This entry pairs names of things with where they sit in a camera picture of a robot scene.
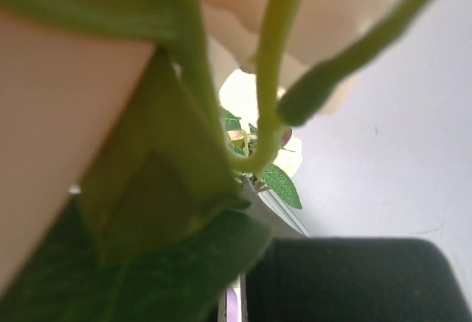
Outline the pink peony stem spray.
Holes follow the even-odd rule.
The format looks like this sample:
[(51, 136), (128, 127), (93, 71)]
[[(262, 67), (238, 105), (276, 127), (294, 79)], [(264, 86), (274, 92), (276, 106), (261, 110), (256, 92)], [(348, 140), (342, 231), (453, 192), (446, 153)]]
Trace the pink peony stem spray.
[[(249, 57), (267, 0), (202, 0), (217, 85)], [(360, 38), (398, 0), (303, 0), (280, 74)], [(68, 199), (134, 90), (154, 46), (93, 38), (1, 12), (1, 288), (6, 289)]]

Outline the green leafy stem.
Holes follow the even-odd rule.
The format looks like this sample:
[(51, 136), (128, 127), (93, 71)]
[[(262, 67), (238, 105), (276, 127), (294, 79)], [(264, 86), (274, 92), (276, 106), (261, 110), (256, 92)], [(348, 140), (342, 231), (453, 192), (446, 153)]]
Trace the green leafy stem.
[(226, 140), (202, 0), (1, 0), (56, 27), (158, 44), (127, 108), (1, 300), (3, 321), (200, 321), (253, 265), (269, 230), (236, 179), (263, 171), (349, 74), (399, 38), (430, 0), (398, 0), (360, 38), (276, 95), (302, 0), (268, 0), (257, 48), (257, 148)]

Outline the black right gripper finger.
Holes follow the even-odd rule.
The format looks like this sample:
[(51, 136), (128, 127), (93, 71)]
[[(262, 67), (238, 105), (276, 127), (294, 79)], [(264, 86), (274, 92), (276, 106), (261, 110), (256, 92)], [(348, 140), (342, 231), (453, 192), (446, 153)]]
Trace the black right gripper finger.
[(250, 321), (470, 321), (423, 239), (276, 239), (246, 277)]

